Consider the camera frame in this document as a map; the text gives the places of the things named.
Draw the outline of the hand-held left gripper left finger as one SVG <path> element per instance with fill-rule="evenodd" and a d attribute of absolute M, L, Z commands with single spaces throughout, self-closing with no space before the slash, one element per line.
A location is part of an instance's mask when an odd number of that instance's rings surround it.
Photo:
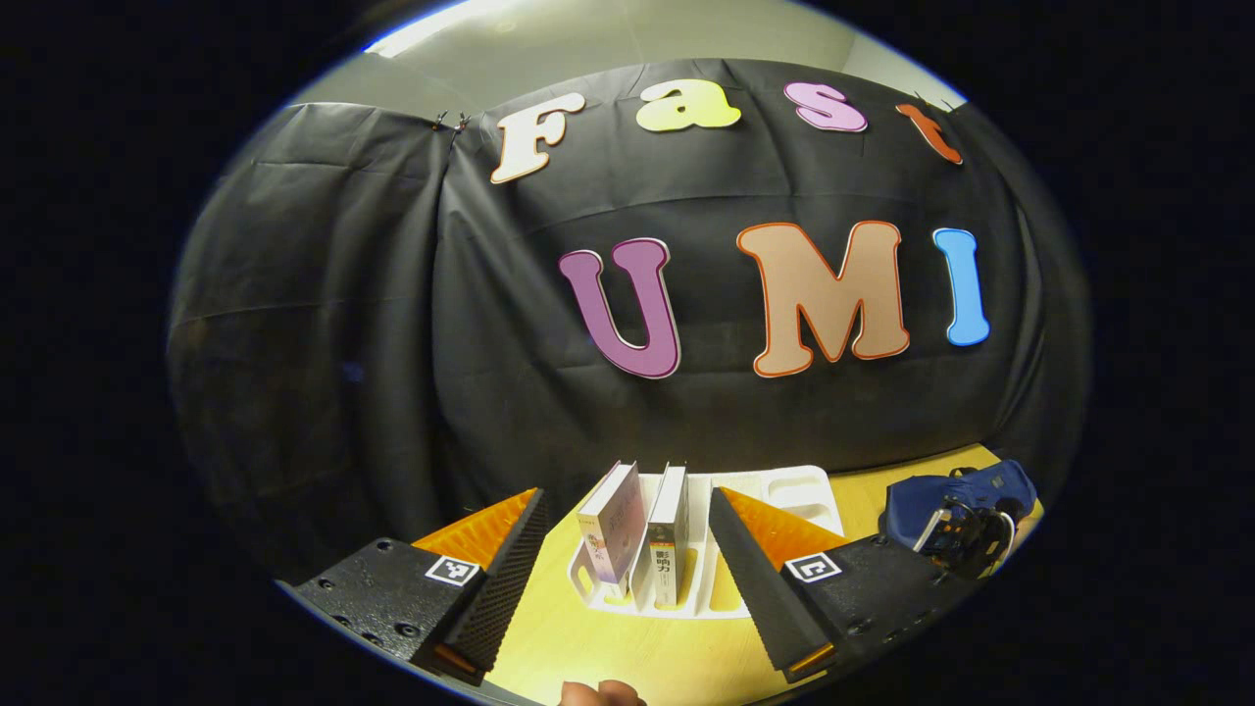
<path fill-rule="evenodd" d="M 548 525 L 545 492 L 530 488 L 420 540 L 368 542 L 295 591 L 393 657 L 479 686 Z"/>

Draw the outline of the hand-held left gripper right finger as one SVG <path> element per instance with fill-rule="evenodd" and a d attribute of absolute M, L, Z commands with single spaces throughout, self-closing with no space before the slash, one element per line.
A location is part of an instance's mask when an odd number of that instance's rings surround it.
<path fill-rule="evenodd" d="M 710 492 L 708 525 L 771 663 L 794 683 L 850 675 L 973 594 L 973 581 L 887 535 L 846 542 L 730 488 Z"/>

